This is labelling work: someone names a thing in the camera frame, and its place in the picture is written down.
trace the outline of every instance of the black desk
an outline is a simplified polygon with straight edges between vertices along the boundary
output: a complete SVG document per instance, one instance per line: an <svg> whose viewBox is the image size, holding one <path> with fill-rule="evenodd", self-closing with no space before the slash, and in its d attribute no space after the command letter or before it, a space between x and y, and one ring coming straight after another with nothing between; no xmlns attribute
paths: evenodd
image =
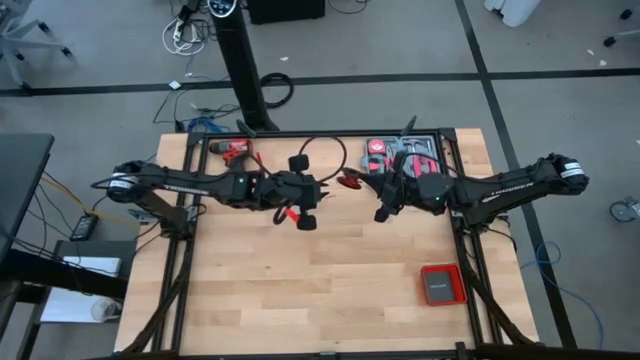
<svg viewBox="0 0 640 360"><path fill-rule="evenodd" d="M36 186L49 158L53 136L0 135L0 338L16 302L40 303L46 287L124 299L127 280L78 269L31 252L12 249Z"/></svg>

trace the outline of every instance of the black metal frame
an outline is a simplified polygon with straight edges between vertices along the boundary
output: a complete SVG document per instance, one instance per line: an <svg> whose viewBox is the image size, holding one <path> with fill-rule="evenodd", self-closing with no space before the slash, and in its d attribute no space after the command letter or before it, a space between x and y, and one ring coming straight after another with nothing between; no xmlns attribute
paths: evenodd
<svg viewBox="0 0 640 360"><path fill-rule="evenodd" d="M398 130L343 130L343 131L273 131L273 132L259 132L257 133L256 138L264 139L264 138L308 138L308 137L384 137L384 136L397 136L399 134ZM438 157L447 163L447 157L443 151L443 142L445 140L449 141L449 149L451 151L451 155L454 160L454 166L458 171L464 173L464 168L462 166L462 159L460 157L460 150L458 148L457 139L455 137L455 129L451 128L443 128L437 130L412 130L409 135L431 135L436 139L436 149L438 153ZM183 164L183 170L189 171L191 169L191 163L193 160L194 148L196 144L201 144L200 148L200 158L198 162L198 172L200 174L204 174L206 163L207 163L207 155L208 155L208 143L211 140L216 139L232 139L232 138L242 138L246 137L245 134L242 133L225 133L225 134L189 134L187 139L187 149L185 153L185 161ZM181 194L178 198L178 205L184 206L184 195ZM193 200L193 205L197 205L200 203L200 197L196 196ZM464 232L462 228L462 224L457 221L455 217L451 217L452 231L454 235L454 241L456 243L456 252L458 255L459 261L462 260L463 257L467 256L465 251L464 244ZM175 313L175 321L174 328L172 332L171 339L171 351L179 352L181 337L182 337L182 329L183 322L186 313L186 299L188 294L188 278L191 270L191 261L193 258L193 250L195 247L194 241L187 242L185 254L183 257L183 261L188 261L189 264L187 266L187 283L180 291L178 296L178 304L176 307ZM177 255L177 241L171 241L169 247L169 253L167 255L166 265L165 265L165 273L162 282L162 293L160 299L162 300L166 296L166 290L170 287L173 279L173 269L176 265L176 255ZM486 263L484 261L484 255L482 252L482 245L480 244L479 237L477 235L472 236L472 246L474 252L476 254L476 268L478 270L478 277L480 281L486 286L489 293L491 293L491 284L488 278L488 272ZM471 332L473 335L475 346L478 347L480 344L484 343L484 337L482 334L482 327L480 325L480 317L478 315L478 308L476 304L476 298L474 296L473 288L465 281L465 286L467 290L468 302L467 309L469 312L469 320L471 326ZM497 344L502 344L502 336L500 332L500 328L491 315L489 311L487 311L487 318L489 320L491 326L491 333L494 342ZM156 330L155 336L152 342L152 351L159 351L161 349L162 338L164 334L164 321L161 323L159 328ZM354 353L340 353L340 359L442 359L442 358L454 358L454 357L462 357L461 352L465 352L463 344L456 344L457 350L429 350L429 351L384 351L384 352L354 352ZM336 354L256 354L256 355L200 355L200 356L181 356L180 359L192 359L192 360L200 360L200 359L333 359L336 357Z"/></svg>

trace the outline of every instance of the wooden table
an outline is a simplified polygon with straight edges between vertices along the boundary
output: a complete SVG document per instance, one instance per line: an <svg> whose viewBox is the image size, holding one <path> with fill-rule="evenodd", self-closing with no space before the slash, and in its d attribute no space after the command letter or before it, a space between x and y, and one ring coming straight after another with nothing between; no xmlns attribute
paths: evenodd
<svg viewBox="0 0 640 360"><path fill-rule="evenodd" d="M491 175L481 131L456 131L466 173ZM186 139L164 135L157 162L181 169ZM287 158L303 140L257 139L254 151L267 168L287 169ZM343 140L347 166L358 167L363 139ZM341 159L331 139L312 142L306 153L316 178L334 171ZM221 158L208 157L207 173L223 170ZM318 229L312 232L296 230L289 219L274 226L271 211L234 210L202 199L208 211L198 221L181 355L448 350L457 341L473 348L467 307L428 306L419 276L422 266L458 262L449 216L407 207L379 224L373 221L379 202L372 190L328 183L331 194L314 211ZM160 193L175 203L176 194ZM492 227L509 231L501 221ZM481 239L496 300L525 335L537 339L511 242L495 233ZM167 249L168 241L159 239L137 255L116 350L129 345L155 310ZM479 298L478 304L489 341ZM165 348L174 310L167 319Z"/></svg>

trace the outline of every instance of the small red box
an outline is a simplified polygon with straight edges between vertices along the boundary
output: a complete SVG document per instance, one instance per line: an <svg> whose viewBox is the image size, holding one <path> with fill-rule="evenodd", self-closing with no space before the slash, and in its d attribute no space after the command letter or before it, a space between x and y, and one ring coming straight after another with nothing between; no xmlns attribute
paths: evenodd
<svg viewBox="0 0 640 360"><path fill-rule="evenodd" d="M467 293L457 265L425 266L421 270L421 276L427 295L427 304L443 306L467 302Z"/></svg>

